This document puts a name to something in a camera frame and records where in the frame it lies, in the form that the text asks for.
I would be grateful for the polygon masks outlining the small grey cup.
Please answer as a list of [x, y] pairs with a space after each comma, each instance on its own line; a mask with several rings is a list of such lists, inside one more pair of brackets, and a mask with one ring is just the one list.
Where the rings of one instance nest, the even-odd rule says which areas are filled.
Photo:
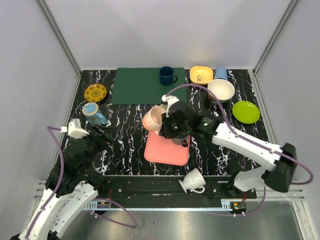
[[185, 137], [183, 137], [183, 138], [173, 138], [173, 139], [172, 139], [172, 142], [173, 142], [175, 145], [183, 146], [184, 148], [186, 148], [186, 147], [189, 146], [188, 137], [187, 137], [187, 136], [185, 136]]

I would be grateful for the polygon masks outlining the blue patterned mug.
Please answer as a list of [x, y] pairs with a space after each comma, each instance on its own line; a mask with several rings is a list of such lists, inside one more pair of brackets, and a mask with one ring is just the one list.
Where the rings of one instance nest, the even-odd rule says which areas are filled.
[[88, 102], [82, 107], [82, 114], [91, 124], [102, 126], [107, 124], [106, 117], [101, 113], [99, 106], [95, 102]]

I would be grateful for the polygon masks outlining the pink mug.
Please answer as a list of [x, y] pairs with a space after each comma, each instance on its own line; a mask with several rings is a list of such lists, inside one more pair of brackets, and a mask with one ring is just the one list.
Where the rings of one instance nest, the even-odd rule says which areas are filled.
[[157, 135], [162, 127], [162, 114], [165, 109], [160, 106], [153, 106], [142, 118], [143, 127], [150, 132], [155, 132]]

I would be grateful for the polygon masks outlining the white footed teacup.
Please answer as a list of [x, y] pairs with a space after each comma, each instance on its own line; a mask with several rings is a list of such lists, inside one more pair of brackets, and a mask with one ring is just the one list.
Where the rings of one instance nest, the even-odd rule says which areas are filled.
[[206, 181], [196, 168], [190, 171], [183, 180], [179, 180], [178, 182], [186, 194], [188, 191], [197, 194], [203, 194], [205, 192]]

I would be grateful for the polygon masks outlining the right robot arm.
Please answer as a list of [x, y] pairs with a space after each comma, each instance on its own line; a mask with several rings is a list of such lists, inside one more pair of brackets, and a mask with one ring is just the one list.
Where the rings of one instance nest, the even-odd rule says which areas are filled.
[[227, 185], [228, 195], [239, 198], [244, 192], [267, 186], [274, 191], [289, 191], [297, 164], [296, 148], [290, 143], [283, 146], [253, 137], [236, 128], [230, 129], [222, 116], [202, 115], [181, 100], [164, 104], [159, 135], [166, 139], [202, 137], [214, 145], [235, 151], [260, 166], [232, 175]]

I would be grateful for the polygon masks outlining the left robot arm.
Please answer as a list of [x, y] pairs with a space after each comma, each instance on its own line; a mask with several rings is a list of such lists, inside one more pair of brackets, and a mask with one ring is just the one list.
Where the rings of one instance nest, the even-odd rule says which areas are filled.
[[40, 203], [13, 240], [59, 240], [89, 202], [110, 192], [108, 179], [89, 170], [95, 156], [115, 141], [104, 127], [91, 124], [84, 130], [74, 119], [67, 126], [48, 126], [47, 130], [66, 133], [75, 142], [65, 151], [57, 144], [59, 161], [49, 173]]

